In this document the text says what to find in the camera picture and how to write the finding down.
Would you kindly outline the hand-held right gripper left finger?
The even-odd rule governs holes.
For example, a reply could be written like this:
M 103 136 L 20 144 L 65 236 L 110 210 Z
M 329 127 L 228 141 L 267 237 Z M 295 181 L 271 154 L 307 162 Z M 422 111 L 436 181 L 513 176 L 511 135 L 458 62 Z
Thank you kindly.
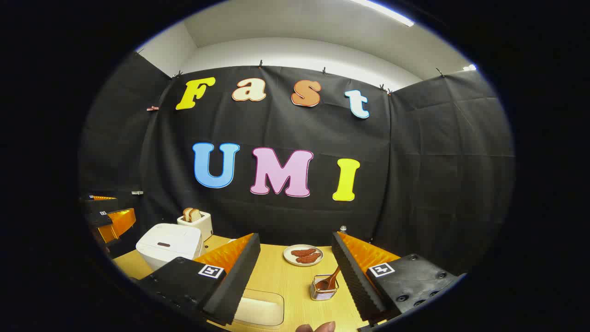
M 177 257 L 137 281 L 150 298 L 194 321 L 231 324 L 260 254 L 250 233 L 196 259 Z

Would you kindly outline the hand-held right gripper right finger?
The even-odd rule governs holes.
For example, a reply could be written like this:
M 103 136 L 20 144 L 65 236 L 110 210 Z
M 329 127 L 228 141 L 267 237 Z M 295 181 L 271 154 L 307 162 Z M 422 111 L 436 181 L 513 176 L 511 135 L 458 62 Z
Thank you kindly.
M 331 250 L 361 319 L 369 323 L 425 306 L 461 279 L 421 255 L 399 257 L 340 231 L 331 236 Z

